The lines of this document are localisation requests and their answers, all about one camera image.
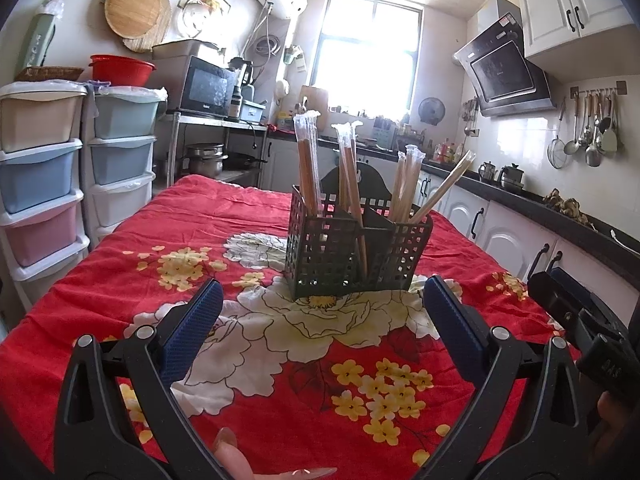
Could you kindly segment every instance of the blue gripper pad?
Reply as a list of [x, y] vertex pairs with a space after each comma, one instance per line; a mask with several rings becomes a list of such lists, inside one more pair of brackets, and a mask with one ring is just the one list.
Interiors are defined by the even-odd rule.
[[187, 375], [222, 311], [222, 304], [222, 285], [215, 280], [205, 283], [191, 299], [180, 323], [162, 345], [159, 375], [165, 388]]
[[458, 301], [440, 276], [427, 280], [422, 304], [436, 325], [460, 376], [480, 388], [488, 374], [489, 326], [477, 310]]

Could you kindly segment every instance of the red bowl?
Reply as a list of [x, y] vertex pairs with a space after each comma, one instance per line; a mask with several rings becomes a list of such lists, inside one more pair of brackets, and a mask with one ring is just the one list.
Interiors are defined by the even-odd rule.
[[110, 81], [112, 86], [144, 86], [156, 66], [132, 57], [97, 54], [91, 56], [96, 81]]

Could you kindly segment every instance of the black countertop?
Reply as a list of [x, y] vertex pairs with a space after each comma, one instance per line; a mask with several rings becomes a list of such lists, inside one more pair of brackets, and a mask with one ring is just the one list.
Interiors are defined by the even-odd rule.
[[[280, 131], [271, 133], [270, 138], [280, 140], [296, 139], [295, 135]], [[325, 148], [338, 147], [337, 141], [328, 139], [319, 139], [318, 145]], [[391, 161], [398, 160], [397, 153], [384, 150], [358, 147], [358, 154]], [[450, 173], [450, 167], [434, 162], [423, 164], [422, 170], [439, 176], [440, 178], [446, 178]], [[471, 171], [467, 171], [465, 176], [463, 176], [456, 185], [480, 198], [494, 201], [508, 207], [545, 229], [556, 233], [559, 237], [564, 238], [596, 258], [629, 282], [633, 287], [640, 290], [640, 256], [636, 256], [631, 251], [628, 251], [616, 243], [610, 236], [610, 231], [614, 229], [618, 239], [623, 244], [638, 252], [640, 252], [640, 242], [619, 229], [589, 216], [591, 222], [597, 229], [596, 231], [591, 227], [586, 227], [571, 218], [549, 209], [542, 203], [542, 197], [539, 195], [527, 191], [524, 191], [521, 195], [510, 193], [499, 187], [497, 183], [486, 184], [480, 182], [478, 174]]]

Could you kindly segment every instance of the cutting board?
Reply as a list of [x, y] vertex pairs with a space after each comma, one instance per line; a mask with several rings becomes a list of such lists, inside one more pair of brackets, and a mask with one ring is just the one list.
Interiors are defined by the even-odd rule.
[[118, 36], [134, 40], [153, 28], [160, 8], [161, 0], [105, 0], [104, 17]]
[[169, 29], [171, 23], [171, 2], [169, 0], [160, 0], [160, 15], [158, 21], [151, 27], [151, 30], [140, 38], [135, 40], [123, 39], [122, 43], [129, 50], [142, 54], [143, 52], [151, 52], [151, 49], [157, 44], [162, 43], [166, 32]]
[[329, 118], [329, 92], [315, 86], [303, 86], [300, 90], [300, 102], [305, 97], [308, 99], [306, 109], [320, 112], [316, 124], [318, 131], [323, 132]]

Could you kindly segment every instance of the microwave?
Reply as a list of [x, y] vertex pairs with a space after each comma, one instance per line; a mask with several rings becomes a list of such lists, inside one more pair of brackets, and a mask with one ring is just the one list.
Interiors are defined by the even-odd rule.
[[195, 56], [176, 56], [154, 61], [147, 88], [165, 88], [167, 113], [182, 112], [228, 117], [236, 85], [236, 73]]

